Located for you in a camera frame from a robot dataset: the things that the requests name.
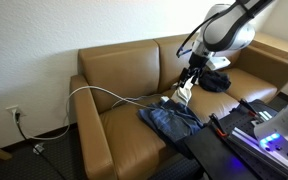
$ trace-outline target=couch backrest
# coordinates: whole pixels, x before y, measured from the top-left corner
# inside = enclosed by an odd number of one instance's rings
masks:
[[[139,97],[157,92],[160,63],[154,40],[144,40],[81,49],[79,63],[89,85],[107,89],[121,97]],[[99,113],[119,99],[91,90]]]
[[[176,51],[181,46],[187,35],[178,35],[165,38],[154,39],[159,46],[160,52],[160,83],[158,86],[158,92],[164,92],[179,80],[184,67],[189,66],[189,58],[191,53],[187,53],[180,58],[176,56]],[[190,41],[186,43],[184,50],[191,49],[195,37],[192,37]]]

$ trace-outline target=power cord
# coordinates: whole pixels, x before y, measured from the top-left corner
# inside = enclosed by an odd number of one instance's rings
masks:
[[[36,148],[32,143],[30,143],[30,142],[28,141],[28,139],[25,137],[25,135],[23,134],[23,131],[22,131],[22,129],[21,129],[21,126],[20,126],[20,116],[21,116],[21,114],[18,113],[18,112],[16,112],[16,110],[13,111],[13,119],[15,120],[15,124],[16,124],[16,126],[17,126],[17,128],[18,128],[18,131],[19,131],[20,134],[22,135],[22,137],[25,139],[26,142],[28,142],[28,144],[29,144],[30,146],[32,146],[32,148],[33,148],[36,152],[38,152],[38,155],[40,155],[40,156],[53,168],[53,170],[54,170],[63,180],[66,180],[66,178],[63,176],[63,174],[39,151],[38,148]]]
[[[142,105],[142,104],[135,103],[135,102],[133,102],[133,101],[131,101],[131,100],[128,100],[127,98],[122,98],[122,97],[114,94],[113,92],[111,92],[111,91],[109,91],[109,90],[106,90],[106,89],[104,89],[104,88],[101,88],[101,87],[97,87],[97,86],[83,86],[83,87],[80,87],[80,88],[76,89],[75,91],[73,91],[73,92],[69,95],[69,97],[68,97],[68,99],[67,99],[67,101],[66,101],[66,116],[65,116],[65,118],[64,118],[64,121],[67,119],[68,125],[67,125],[67,128],[66,128],[65,132],[63,132],[62,134],[60,134],[60,135],[58,135],[58,136],[50,137],[50,138],[39,138],[39,137],[35,137],[35,136],[28,135],[28,134],[26,134],[26,133],[23,133],[23,134],[25,134],[26,137],[31,138],[31,139],[44,140],[44,141],[55,140],[55,139],[58,139],[58,138],[64,136],[64,135],[68,132],[68,130],[70,129],[70,126],[71,126],[71,123],[70,123],[70,120],[69,120],[69,110],[68,110],[68,109],[69,109],[69,100],[70,100],[70,98],[71,98],[71,96],[72,96],[73,94],[75,94],[76,92],[78,92],[78,91],[80,91],[80,90],[82,90],[82,89],[97,89],[97,90],[104,91],[104,92],[106,92],[106,93],[108,93],[108,94],[110,94],[110,95],[112,95],[112,96],[117,97],[118,99],[120,99],[120,101],[126,101],[126,102],[128,102],[128,103],[132,103],[132,104],[135,104],[135,105],[137,105],[137,106],[144,107],[144,108],[152,108],[152,107],[144,106],[144,105]]]
[[[127,100],[130,100],[130,101],[139,101],[139,100],[141,100],[141,99],[143,99],[143,98],[146,98],[146,97],[153,97],[153,96],[162,96],[162,94],[153,94],[153,95],[150,95],[150,96],[140,96],[140,97],[138,97],[138,98],[130,98],[130,97],[127,97],[127,98],[124,98],[124,99],[127,99]],[[118,101],[116,101],[113,105],[112,105],[112,107],[111,107],[111,109],[114,109],[118,104],[120,104],[120,102],[122,102],[122,101],[124,101],[123,99],[120,99],[120,100],[118,100]]]

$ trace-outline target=electrical outlet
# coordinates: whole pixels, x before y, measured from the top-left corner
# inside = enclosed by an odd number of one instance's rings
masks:
[[[18,112],[18,113],[21,114],[20,117],[26,116],[26,114],[24,114],[24,112],[20,109],[20,107],[19,107],[18,105],[14,105],[14,106],[7,107],[7,108],[6,108],[7,112],[9,112],[12,116],[13,116],[13,112],[12,112],[12,111],[13,111],[14,109],[16,110],[16,112]]]

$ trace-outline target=blue jeans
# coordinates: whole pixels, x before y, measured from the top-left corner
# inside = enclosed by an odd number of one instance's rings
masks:
[[[172,100],[153,103],[148,107],[139,110],[141,119],[168,145],[186,157],[191,157],[183,140],[198,132],[203,123],[187,106]]]

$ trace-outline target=floor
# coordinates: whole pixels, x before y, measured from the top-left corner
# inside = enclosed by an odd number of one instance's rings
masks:
[[[269,103],[271,107],[280,111],[288,102],[276,97]],[[0,180],[8,179],[86,179],[83,160],[79,144],[78,130],[72,129],[60,139],[44,143],[43,155],[62,174],[62,178],[40,155],[32,152],[30,146],[22,146],[10,153],[13,158],[8,161],[0,160]],[[152,176],[158,179],[193,179],[194,172],[199,165],[194,160],[179,158],[168,168]]]

